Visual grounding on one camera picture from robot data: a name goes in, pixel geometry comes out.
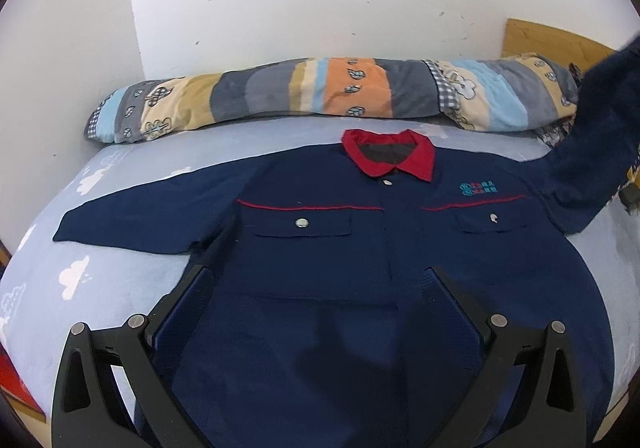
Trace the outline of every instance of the folded blanket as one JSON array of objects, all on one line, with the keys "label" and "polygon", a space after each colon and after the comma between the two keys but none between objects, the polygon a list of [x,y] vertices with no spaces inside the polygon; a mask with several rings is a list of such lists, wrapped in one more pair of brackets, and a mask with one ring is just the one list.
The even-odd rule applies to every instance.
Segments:
[{"label": "folded blanket", "polygon": [[318,113],[414,119],[445,113],[462,128],[522,131],[575,113],[565,68],[536,54],[493,61],[316,58],[143,81],[94,110],[88,139],[150,141],[255,115]]}]

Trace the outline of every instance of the red piping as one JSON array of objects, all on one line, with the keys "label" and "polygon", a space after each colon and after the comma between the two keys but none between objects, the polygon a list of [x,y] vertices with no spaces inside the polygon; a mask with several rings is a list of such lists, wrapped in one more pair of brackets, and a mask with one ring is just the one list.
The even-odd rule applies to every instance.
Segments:
[{"label": "red piping", "polygon": [[443,209],[451,209],[451,208],[472,208],[473,206],[483,206],[485,204],[494,204],[494,203],[510,203],[513,201],[517,201],[520,199],[526,199],[527,195],[516,195],[515,197],[507,197],[504,199],[485,199],[483,201],[476,201],[472,203],[454,203],[447,204],[445,206],[440,206],[437,208],[420,208],[424,211],[442,211]]},{"label": "red piping", "polygon": [[243,206],[249,206],[250,208],[274,209],[275,211],[307,211],[307,210],[313,210],[313,209],[369,209],[369,210],[382,211],[382,208],[378,208],[376,206],[344,205],[344,206],[300,206],[297,208],[275,208],[274,206],[263,206],[260,204],[248,203],[247,201],[242,201],[240,199],[238,199],[238,203],[242,204]]}]

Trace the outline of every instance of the pocket flap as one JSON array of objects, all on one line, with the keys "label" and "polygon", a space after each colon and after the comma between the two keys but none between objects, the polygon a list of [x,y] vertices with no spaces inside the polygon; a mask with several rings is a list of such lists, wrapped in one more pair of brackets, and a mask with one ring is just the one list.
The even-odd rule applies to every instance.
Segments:
[{"label": "pocket flap", "polygon": [[456,209],[456,222],[466,233],[500,233],[533,224],[536,206],[528,199]]},{"label": "pocket flap", "polygon": [[242,221],[259,237],[341,237],[351,234],[350,209],[243,208]]}]

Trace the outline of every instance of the light blue stripe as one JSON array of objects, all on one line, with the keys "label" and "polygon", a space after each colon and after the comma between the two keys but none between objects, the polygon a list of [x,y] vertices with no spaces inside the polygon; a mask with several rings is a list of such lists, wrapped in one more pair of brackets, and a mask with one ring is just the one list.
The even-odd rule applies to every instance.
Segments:
[{"label": "light blue stripe", "polygon": [[518,132],[529,128],[527,109],[500,74],[496,74],[484,63],[474,60],[456,60],[451,64],[470,70],[484,86],[486,100],[489,103],[489,131]]},{"label": "light blue stripe", "polygon": [[107,102],[103,105],[98,115],[98,122],[95,125],[96,137],[103,143],[109,143],[115,141],[114,127],[116,124],[116,116],[118,114],[118,107],[122,96],[127,92],[126,88],[116,90],[108,98]]},{"label": "light blue stripe", "polygon": [[316,83],[314,84],[314,98],[311,101],[311,112],[324,113],[324,91],[326,90],[326,73],[329,69],[329,58],[318,60],[316,68]]}]

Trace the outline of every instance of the silver screw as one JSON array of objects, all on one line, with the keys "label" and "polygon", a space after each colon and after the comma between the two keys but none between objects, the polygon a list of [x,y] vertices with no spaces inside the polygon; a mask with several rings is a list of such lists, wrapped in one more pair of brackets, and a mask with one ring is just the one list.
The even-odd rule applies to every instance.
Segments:
[{"label": "silver screw", "polygon": [[131,327],[132,329],[140,327],[140,325],[142,325],[142,323],[144,322],[145,322],[145,317],[142,316],[142,314],[134,314],[132,317],[130,317],[127,320],[129,327]]},{"label": "silver screw", "polygon": [[84,331],[84,323],[82,322],[74,323],[71,326],[71,333],[74,336],[78,336],[82,331]]},{"label": "silver screw", "polygon": [[558,334],[562,334],[566,330],[564,323],[559,322],[558,320],[556,320],[555,322],[551,322],[551,328],[555,330]]},{"label": "silver screw", "polygon": [[491,316],[491,323],[493,323],[496,327],[506,327],[507,326],[507,318],[502,316],[501,314],[494,314]]}]

